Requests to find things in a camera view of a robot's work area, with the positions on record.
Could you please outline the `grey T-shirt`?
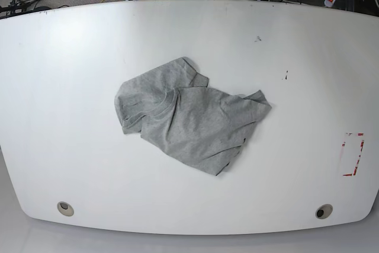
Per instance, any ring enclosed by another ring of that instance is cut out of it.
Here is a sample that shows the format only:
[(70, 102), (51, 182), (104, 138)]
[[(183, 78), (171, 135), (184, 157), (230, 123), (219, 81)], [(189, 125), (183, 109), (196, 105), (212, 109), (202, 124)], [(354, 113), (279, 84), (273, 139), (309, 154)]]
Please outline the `grey T-shirt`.
[(261, 91), (241, 97), (208, 82), (185, 57), (124, 82), (114, 100), (123, 133), (138, 133), (181, 163), (219, 175), (271, 106)]

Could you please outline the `red tape rectangle marking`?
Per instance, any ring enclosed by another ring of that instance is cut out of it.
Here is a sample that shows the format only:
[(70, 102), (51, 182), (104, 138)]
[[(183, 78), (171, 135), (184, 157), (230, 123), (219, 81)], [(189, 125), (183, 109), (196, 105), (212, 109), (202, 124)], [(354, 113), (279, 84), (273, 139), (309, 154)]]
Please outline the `red tape rectangle marking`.
[(364, 146), (363, 133), (345, 133), (340, 153), (339, 175), (356, 176)]

